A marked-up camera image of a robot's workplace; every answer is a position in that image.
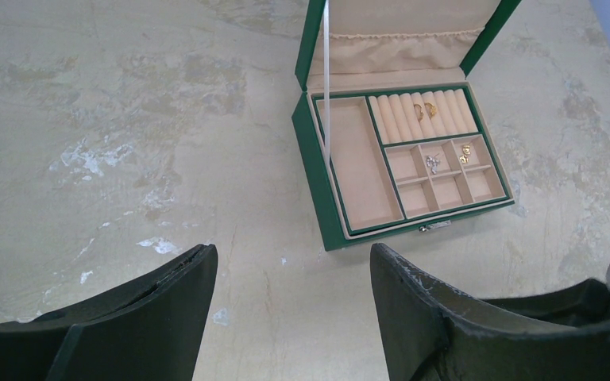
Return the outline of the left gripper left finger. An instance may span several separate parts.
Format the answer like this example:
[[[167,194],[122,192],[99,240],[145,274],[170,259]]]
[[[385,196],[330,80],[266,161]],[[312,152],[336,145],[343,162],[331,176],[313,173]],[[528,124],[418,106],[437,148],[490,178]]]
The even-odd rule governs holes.
[[[218,269],[199,244],[32,321],[0,323],[0,380],[190,380]]]

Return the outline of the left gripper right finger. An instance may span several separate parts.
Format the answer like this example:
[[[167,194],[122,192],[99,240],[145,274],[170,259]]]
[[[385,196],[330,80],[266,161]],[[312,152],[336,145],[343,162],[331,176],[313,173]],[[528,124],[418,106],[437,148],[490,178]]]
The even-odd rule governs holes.
[[[610,380],[610,290],[597,279],[483,299],[386,244],[369,267],[392,380]]]

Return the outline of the gold stud pair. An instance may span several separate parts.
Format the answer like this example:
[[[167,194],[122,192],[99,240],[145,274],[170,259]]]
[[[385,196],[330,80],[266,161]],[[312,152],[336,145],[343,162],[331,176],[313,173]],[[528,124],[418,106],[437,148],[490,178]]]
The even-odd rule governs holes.
[[[471,147],[469,144],[465,144],[461,146],[461,155],[459,156],[459,160],[462,164],[467,164],[469,162],[469,158],[471,155]]]

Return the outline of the green jewelry tray insert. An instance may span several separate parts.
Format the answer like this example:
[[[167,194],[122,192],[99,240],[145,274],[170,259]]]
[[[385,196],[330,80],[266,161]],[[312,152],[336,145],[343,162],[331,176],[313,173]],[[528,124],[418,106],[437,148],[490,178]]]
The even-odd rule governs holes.
[[[466,84],[311,96],[348,239],[505,206],[512,193]],[[469,144],[467,164],[459,160]],[[439,154],[438,174],[425,165]]]

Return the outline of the green jewelry box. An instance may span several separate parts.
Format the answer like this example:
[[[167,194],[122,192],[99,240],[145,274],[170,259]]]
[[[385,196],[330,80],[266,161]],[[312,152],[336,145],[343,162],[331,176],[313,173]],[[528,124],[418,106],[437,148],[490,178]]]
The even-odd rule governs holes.
[[[309,2],[295,65],[301,95],[291,119],[325,250],[397,233],[428,231],[514,203],[512,187],[467,77],[517,6],[515,1],[498,0]],[[459,84],[470,88],[512,202],[428,226],[346,238],[334,201],[330,164],[324,158],[311,111],[311,96]]]

